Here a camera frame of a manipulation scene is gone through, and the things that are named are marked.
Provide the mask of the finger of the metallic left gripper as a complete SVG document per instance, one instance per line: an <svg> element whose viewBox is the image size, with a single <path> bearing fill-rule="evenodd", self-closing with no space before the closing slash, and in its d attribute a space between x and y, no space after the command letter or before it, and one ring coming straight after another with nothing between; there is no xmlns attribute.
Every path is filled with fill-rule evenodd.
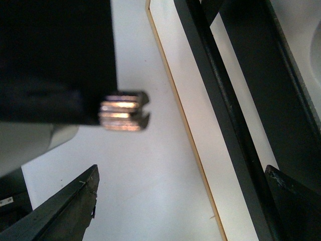
<svg viewBox="0 0 321 241"><path fill-rule="evenodd" d="M150 113L143 110L148 103L149 96L144 91L115 92L107 95L100 103L99 123L112 131L143 131L150 118Z"/></svg>

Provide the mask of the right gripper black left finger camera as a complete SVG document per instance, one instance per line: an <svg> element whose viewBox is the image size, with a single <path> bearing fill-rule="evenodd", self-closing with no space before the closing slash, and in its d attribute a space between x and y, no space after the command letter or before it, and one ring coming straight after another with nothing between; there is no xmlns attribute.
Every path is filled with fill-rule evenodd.
<svg viewBox="0 0 321 241"><path fill-rule="evenodd" d="M98 185L98 166L93 165L2 231L1 240L83 240L95 217Z"/></svg>

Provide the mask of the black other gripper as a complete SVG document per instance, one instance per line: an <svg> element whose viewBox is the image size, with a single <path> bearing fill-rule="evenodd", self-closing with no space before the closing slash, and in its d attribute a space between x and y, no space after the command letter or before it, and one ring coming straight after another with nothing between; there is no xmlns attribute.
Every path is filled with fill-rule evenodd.
<svg viewBox="0 0 321 241"><path fill-rule="evenodd" d="M1 121L97 126L116 91L110 1L1 1Z"/></svg>

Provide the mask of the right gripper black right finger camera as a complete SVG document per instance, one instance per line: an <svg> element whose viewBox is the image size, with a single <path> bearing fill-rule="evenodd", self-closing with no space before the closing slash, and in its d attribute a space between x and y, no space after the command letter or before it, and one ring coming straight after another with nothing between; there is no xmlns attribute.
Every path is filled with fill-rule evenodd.
<svg viewBox="0 0 321 241"><path fill-rule="evenodd" d="M290 240L320 240L320 195L271 165L265 176Z"/></svg>

